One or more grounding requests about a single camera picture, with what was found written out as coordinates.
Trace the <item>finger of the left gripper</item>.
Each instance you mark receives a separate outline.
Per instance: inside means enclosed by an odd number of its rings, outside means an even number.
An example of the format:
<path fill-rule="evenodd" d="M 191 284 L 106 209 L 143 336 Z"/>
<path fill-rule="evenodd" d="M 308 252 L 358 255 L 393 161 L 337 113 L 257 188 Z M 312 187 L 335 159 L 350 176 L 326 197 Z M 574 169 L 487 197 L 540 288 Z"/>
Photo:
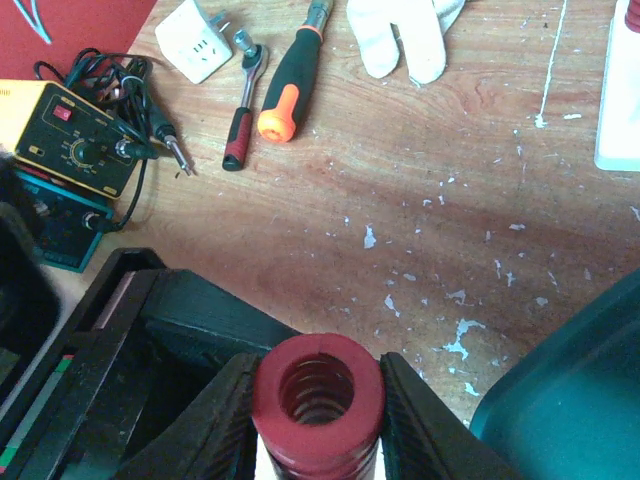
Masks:
<path fill-rule="evenodd" d="M 162 269 L 139 317 L 162 364 L 119 467 L 171 425 L 232 357 L 249 353 L 261 360 L 294 334 L 188 270 Z M 117 470 L 108 479 L 119 479 Z"/>

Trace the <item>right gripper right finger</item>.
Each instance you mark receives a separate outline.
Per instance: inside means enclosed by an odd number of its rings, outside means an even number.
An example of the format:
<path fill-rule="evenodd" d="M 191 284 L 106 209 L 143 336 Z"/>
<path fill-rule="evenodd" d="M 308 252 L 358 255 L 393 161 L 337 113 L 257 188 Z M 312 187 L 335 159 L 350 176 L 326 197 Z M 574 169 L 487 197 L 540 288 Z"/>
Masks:
<path fill-rule="evenodd" d="M 384 354 L 381 432 L 388 479 L 518 479 L 520 474 L 477 439 L 411 365 Z"/>

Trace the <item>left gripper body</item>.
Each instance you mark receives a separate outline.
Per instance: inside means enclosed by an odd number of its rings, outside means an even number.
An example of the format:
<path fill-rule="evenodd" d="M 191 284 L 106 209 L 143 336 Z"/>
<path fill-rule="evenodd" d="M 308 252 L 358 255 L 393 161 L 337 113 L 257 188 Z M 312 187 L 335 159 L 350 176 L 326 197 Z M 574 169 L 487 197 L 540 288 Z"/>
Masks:
<path fill-rule="evenodd" d="M 130 442 L 162 358 L 139 314 L 165 265 L 115 250 L 43 347 L 29 399 L 1 426 L 4 479 L 108 479 Z"/>

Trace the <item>red spring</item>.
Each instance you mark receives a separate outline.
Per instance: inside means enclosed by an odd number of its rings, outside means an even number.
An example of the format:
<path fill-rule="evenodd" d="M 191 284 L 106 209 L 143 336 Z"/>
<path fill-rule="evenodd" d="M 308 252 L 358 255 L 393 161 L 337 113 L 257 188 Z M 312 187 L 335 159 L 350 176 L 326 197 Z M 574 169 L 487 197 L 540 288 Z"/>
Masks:
<path fill-rule="evenodd" d="M 381 368 L 363 346 L 303 334 L 261 361 L 252 421 L 279 479 L 371 479 L 384 406 Z"/>
<path fill-rule="evenodd" d="M 640 0 L 630 0 L 625 13 L 625 25 L 634 33 L 640 32 Z"/>

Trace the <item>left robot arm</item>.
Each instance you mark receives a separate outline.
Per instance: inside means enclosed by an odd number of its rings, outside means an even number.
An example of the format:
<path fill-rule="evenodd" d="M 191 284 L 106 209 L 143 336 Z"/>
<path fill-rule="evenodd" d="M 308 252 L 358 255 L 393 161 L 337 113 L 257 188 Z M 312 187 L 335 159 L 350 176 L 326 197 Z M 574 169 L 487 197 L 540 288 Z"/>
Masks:
<path fill-rule="evenodd" d="M 119 249 L 67 318 L 1 162 L 7 479 L 251 479 L 252 380 L 293 330 L 150 249 Z"/>

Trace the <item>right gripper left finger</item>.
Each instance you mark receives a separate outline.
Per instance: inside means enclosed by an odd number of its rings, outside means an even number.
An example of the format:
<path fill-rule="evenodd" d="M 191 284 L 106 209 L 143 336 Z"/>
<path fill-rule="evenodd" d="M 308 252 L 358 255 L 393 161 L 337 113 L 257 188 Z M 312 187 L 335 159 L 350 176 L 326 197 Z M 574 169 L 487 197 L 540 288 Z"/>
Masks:
<path fill-rule="evenodd" d="M 251 421 L 257 354 L 232 357 L 158 437 L 117 470 L 119 479 L 253 479 Z"/>

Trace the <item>orange black handled screwdriver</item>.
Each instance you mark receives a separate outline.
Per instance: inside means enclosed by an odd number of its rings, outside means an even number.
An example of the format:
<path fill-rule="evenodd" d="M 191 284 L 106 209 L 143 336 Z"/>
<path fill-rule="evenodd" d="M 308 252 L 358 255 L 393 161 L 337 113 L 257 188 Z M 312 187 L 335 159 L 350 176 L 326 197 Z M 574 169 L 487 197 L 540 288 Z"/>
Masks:
<path fill-rule="evenodd" d="M 260 135 L 270 142 L 289 142 L 305 120 L 333 4 L 310 2 L 305 21 L 271 79 L 257 121 Z"/>

